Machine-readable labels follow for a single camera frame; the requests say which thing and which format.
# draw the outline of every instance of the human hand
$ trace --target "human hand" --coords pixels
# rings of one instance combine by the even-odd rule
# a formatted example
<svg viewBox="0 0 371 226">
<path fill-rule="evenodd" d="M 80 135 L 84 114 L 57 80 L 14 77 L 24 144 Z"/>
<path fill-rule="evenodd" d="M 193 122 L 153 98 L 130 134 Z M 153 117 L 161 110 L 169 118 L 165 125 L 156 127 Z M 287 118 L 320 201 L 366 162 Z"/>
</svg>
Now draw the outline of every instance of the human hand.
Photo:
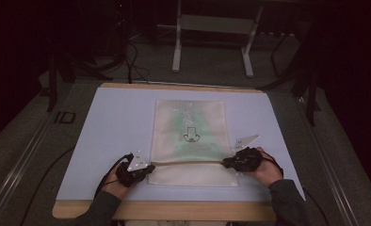
<svg viewBox="0 0 371 226">
<path fill-rule="evenodd" d="M 134 183 L 130 187 L 121 184 L 118 177 L 116 176 L 116 170 L 118 169 L 119 165 L 120 164 L 118 164 L 106 176 L 105 183 L 103 187 L 101 187 L 101 190 L 116 196 L 120 200 L 123 200 L 124 197 L 136 186 L 136 183 Z"/>
<path fill-rule="evenodd" d="M 267 159 L 274 160 L 269 154 L 265 153 L 261 147 L 256 148 L 261 152 L 262 156 Z M 262 185 L 270 186 L 272 183 L 281 180 L 282 173 L 280 169 L 276 167 L 273 163 L 263 160 L 259 168 L 255 171 L 246 171 L 243 172 L 246 175 L 256 178 Z"/>
</svg>

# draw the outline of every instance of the gray floor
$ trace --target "gray floor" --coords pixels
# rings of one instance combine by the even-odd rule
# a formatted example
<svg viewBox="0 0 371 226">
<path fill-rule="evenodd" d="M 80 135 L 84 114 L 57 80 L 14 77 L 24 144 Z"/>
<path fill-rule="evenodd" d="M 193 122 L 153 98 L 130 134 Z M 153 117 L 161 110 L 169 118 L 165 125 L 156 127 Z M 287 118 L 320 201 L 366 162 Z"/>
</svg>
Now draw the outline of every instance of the gray floor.
<svg viewBox="0 0 371 226">
<path fill-rule="evenodd" d="M 253 43 L 250 53 L 255 76 L 246 78 L 239 48 L 239 41 L 218 45 L 217 41 L 196 42 L 192 33 L 185 34 L 182 64 L 179 73 L 171 72 L 174 52 L 172 33 L 162 31 L 156 43 L 145 41 L 142 36 L 132 39 L 137 47 L 135 65 L 150 83 L 182 83 L 194 85 L 225 86 L 252 89 L 265 85 L 276 77 L 269 61 L 271 50 L 279 39 L 260 35 Z M 288 38 L 276 55 L 280 68 L 284 68 L 298 42 Z M 135 50 L 128 49 L 133 58 Z M 122 65 L 108 76 L 115 82 L 125 81 L 127 68 Z M 87 116 L 95 90 L 101 82 L 79 74 L 72 84 L 59 83 L 60 102 L 56 110 L 47 113 L 48 100 L 35 97 L 16 119 L 0 134 L 0 187 L 10 176 L 10 170 L 21 159 L 23 152 L 33 151 L 28 158 L 27 170 L 21 180 L 15 182 L 16 189 L 9 190 L 5 202 L 0 206 L 0 225 L 19 225 L 25 208 L 48 166 L 62 153 L 75 145 Z M 326 101 L 324 91 L 317 92 L 317 103 L 321 111 L 315 112 L 316 127 L 304 118 L 299 100 L 290 94 L 292 82 L 268 92 L 270 101 L 282 129 L 301 183 L 329 219 L 330 225 L 371 225 L 371 185 L 356 157 L 353 148 L 339 121 Z M 54 123 L 59 111 L 75 112 L 73 124 Z M 43 180 L 35 200 L 32 202 L 24 225 L 62 225 L 66 220 L 51 215 L 55 197 L 71 154 L 56 162 Z M 307 206 L 313 225 L 324 225 L 317 207 L 308 198 Z M 251 225 L 272 225 L 271 222 L 253 222 Z"/>
</svg>

